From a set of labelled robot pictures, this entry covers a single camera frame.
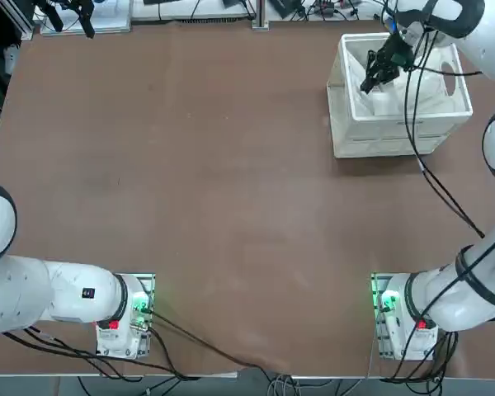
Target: brown table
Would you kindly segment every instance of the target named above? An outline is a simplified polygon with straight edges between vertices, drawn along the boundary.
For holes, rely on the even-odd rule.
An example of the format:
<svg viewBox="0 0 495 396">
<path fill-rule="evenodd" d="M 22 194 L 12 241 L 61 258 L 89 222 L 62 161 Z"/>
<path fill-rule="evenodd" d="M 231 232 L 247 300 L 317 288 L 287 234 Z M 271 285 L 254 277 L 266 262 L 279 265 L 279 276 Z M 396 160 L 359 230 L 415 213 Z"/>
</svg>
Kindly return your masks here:
<svg viewBox="0 0 495 396">
<path fill-rule="evenodd" d="M 0 124 L 0 183 L 19 210 L 12 253 L 155 272 L 166 315 L 273 370 L 364 376 L 373 351 L 370 374 L 391 374 L 373 347 L 370 273 L 444 265 L 476 237 L 413 158 L 332 158 L 337 43 L 378 30 L 171 24 L 24 43 Z M 429 161 L 488 229 L 481 136 L 495 83 L 469 89 L 475 116 Z M 45 328 L 94 348 L 92 327 Z M 237 369 L 165 334 L 183 372 Z M 163 362 L 159 348 L 148 361 Z M 0 373 L 89 371 L 0 337 Z M 461 334 L 450 375 L 495 378 L 495 324 Z"/>
</svg>

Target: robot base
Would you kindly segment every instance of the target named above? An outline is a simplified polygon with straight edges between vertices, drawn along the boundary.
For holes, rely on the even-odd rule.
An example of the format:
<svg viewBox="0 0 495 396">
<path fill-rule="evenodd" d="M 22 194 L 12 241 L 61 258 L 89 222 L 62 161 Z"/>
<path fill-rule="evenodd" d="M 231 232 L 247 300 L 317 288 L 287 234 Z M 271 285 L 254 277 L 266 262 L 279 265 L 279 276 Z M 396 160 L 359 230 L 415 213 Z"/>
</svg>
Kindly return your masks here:
<svg viewBox="0 0 495 396">
<path fill-rule="evenodd" d="M 145 357 L 150 352 L 150 314 L 136 308 L 153 308 L 154 274 L 120 274 L 128 289 L 125 313 L 109 328 L 96 325 L 97 354 L 125 359 Z"/>
<path fill-rule="evenodd" d="M 410 274 L 377 274 L 371 276 L 379 355 L 401 360 L 415 322 L 405 304 L 405 284 Z M 419 328 L 414 332 L 405 360 L 421 361 L 436 345 L 438 327 Z"/>
</svg>

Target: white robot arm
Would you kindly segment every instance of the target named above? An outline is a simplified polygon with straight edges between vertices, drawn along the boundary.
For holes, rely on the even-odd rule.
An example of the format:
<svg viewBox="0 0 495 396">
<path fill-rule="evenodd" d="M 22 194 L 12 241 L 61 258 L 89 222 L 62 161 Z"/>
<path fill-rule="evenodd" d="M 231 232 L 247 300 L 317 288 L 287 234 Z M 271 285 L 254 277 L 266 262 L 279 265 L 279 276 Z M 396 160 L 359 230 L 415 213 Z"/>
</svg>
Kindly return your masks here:
<svg viewBox="0 0 495 396">
<path fill-rule="evenodd" d="M 446 44 L 455 43 L 495 79 L 495 0 L 389 0 L 384 19 L 411 46 L 424 25 L 439 31 Z M 495 116 L 483 132 L 483 156 L 495 176 Z M 396 359 L 422 359 L 436 342 L 437 328 L 467 330 L 495 318 L 495 248 L 484 254 L 494 245 L 495 228 L 447 266 L 392 277 L 382 308 Z"/>
<path fill-rule="evenodd" d="M 17 231 L 17 209 L 0 187 L 0 333 L 37 321 L 97 324 L 97 350 L 136 358 L 148 351 L 151 298 L 136 276 L 98 266 L 5 255 Z"/>
</svg>

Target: white plastic crate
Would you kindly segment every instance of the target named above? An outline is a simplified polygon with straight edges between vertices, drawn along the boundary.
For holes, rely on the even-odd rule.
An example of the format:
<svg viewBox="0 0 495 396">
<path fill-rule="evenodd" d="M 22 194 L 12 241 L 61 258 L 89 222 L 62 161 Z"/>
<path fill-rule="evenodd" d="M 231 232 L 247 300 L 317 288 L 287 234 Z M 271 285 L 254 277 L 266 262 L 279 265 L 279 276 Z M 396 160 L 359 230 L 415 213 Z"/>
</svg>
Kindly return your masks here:
<svg viewBox="0 0 495 396">
<path fill-rule="evenodd" d="M 407 75 L 375 88 L 369 95 L 359 86 L 365 78 L 367 53 L 378 50 L 389 33 L 343 35 L 327 84 L 333 151 L 336 158 L 411 155 L 413 148 L 403 120 L 403 96 Z M 462 73 L 454 45 L 432 51 L 428 68 L 449 64 Z M 412 73 L 408 119 L 413 119 L 413 103 L 420 71 Z M 454 77 L 455 90 L 448 94 L 443 76 L 424 72 L 417 108 L 416 144 L 421 154 L 432 153 L 453 131 L 473 114 L 463 77 Z"/>
</svg>

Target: floor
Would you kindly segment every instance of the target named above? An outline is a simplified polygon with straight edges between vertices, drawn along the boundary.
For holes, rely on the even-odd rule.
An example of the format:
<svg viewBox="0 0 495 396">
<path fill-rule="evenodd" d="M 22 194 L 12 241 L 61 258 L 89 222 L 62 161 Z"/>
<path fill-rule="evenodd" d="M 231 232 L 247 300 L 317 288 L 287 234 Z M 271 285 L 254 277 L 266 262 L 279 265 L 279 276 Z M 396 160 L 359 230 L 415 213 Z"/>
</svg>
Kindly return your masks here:
<svg viewBox="0 0 495 396">
<path fill-rule="evenodd" d="M 160 382 L 162 377 L 147 378 L 139 384 L 126 384 L 120 381 L 110 381 L 87 377 L 83 383 L 91 396 L 139 396 L 147 386 Z M 355 383 L 355 379 L 343 380 L 340 394 Z M 332 396 L 337 381 L 322 388 L 302 389 L 303 396 Z M 266 394 L 266 383 L 263 378 L 253 378 L 249 372 L 241 373 L 238 379 L 201 379 L 195 383 L 178 385 L 169 394 L 171 396 L 251 396 Z M 157 396 L 168 389 L 158 388 L 151 392 Z M 2 377 L 0 378 L 0 396 L 17 396 L 21 394 L 36 394 L 37 396 L 86 396 L 80 388 L 76 377 Z M 362 382 L 352 392 L 352 396 L 405 396 L 411 394 L 402 385 L 384 384 L 377 379 Z M 476 379 L 449 379 L 444 384 L 444 396 L 495 396 L 495 381 Z"/>
</svg>

